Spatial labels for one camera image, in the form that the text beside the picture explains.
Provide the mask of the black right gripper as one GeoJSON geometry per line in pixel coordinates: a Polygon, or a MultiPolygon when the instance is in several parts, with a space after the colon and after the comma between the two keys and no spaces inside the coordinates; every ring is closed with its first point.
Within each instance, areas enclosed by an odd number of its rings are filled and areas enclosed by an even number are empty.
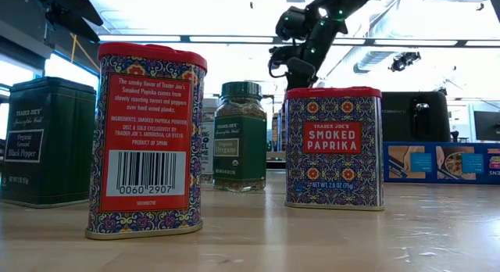
{"type": "Polygon", "coordinates": [[[308,88],[314,82],[316,68],[322,63],[338,33],[347,34],[342,9],[289,8],[276,25],[276,34],[292,45],[270,49],[270,63],[287,63],[287,90],[308,88]]]}

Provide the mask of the green-lidded spice jar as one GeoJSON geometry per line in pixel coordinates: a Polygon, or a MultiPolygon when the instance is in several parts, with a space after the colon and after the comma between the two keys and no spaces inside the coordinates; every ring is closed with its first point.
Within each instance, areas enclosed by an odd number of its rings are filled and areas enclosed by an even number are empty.
{"type": "Polygon", "coordinates": [[[259,84],[223,84],[215,112],[214,188],[261,191],[266,187],[267,116],[259,84]]]}

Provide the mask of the red-lidded paprika spice tin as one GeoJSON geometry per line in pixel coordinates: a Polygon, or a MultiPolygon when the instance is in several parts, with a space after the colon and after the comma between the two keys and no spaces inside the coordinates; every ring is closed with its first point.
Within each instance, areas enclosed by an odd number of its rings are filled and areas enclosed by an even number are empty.
{"type": "Polygon", "coordinates": [[[381,97],[370,87],[286,93],[286,206],[384,208],[381,97]]]}
{"type": "Polygon", "coordinates": [[[206,60],[161,45],[106,42],[91,168],[90,239],[201,229],[206,60]]]}

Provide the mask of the white-lidded seasoning jar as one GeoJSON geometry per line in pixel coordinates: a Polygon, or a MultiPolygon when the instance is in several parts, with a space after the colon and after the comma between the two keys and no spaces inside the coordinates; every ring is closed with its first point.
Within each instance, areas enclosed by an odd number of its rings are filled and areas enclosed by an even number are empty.
{"type": "Polygon", "coordinates": [[[218,98],[205,98],[202,104],[202,173],[201,182],[211,184],[213,182],[213,142],[215,136],[215,112],[219,107],[218,98]]]}

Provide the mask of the black pepper spice tin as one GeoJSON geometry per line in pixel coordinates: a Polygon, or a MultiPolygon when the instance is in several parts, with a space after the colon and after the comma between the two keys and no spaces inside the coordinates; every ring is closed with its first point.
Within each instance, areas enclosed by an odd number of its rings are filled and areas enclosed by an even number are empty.
{"type": "Polygon", "coordinates": [[[42,77],[9,96],[0,201],[33,208],[85,202],[89,195],[96,92],[42,77]]]}

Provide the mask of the black ceiling track bar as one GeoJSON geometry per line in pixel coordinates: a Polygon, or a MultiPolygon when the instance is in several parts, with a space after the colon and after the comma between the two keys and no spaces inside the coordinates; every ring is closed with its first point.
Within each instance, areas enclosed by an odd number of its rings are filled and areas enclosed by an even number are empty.
{"type": "MultiPolygon", "coordinates": [[[[203,44],[257,44],[284,45],[292,41],[282,41],[273,36],[201,36],[201,35],[139,35],[103,34],[101,42],[127,41],[137,43],[203,43],[203,44]]],[[[406,47],[406,48],[500,48],[500,40],[446,40],[415,38],[335,38],[333,45],[366,47],[406,47]]]]}

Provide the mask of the black ceiling-mounted device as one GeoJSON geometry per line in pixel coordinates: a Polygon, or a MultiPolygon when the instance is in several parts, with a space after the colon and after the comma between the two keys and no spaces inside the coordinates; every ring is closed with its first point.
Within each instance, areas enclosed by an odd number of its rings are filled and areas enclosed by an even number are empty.
{"type": "Polygon", "coordinates": [[[388,69],[391,72],[401,72],[418,60],[421,60],[419,52],[403,52],[393,57],[392,64],[388,69]]]}

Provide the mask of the blue plastic wrap box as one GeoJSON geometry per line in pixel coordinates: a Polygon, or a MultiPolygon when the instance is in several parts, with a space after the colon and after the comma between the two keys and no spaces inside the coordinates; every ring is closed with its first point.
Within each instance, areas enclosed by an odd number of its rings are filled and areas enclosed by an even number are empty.
{"type": "Polygon", "coordinates": [[[385,142],[384,180],[500,185],[500,144],[385,142]]]}

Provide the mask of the black computer monitor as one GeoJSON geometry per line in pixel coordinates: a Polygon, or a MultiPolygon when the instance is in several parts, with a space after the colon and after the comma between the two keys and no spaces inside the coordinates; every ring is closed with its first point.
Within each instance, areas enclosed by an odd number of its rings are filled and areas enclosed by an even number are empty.
{"type": "Polygon", "coordinates": [[[500,141],[500,112],[474,111],[476,139],[500,141]]]}

